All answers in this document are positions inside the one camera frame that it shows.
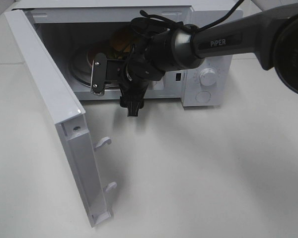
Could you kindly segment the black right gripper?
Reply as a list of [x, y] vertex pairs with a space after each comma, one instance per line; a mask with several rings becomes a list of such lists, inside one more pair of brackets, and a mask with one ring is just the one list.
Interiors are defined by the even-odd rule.
[[129, 117], [137, 117], [144, 107], [144, 96], [149, 85], [148, 62], [142, 59], [118, 59], [117, 75], [121, 96], [119, 104], [128, 109]]

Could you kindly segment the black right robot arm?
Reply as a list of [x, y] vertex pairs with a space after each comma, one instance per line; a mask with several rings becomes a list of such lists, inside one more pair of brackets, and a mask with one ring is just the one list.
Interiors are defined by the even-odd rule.
[[131, 46], [119, 83], [120, 106], [136, 117], [150, 81], [169, 71], [198, 68], [206, 58], [253, 53], [264, 70], [275, 69], [298, 94], [298, 3], [228, 22], [228, 15], [198, 27], [140, 11], [130, 27], [140, 36]]

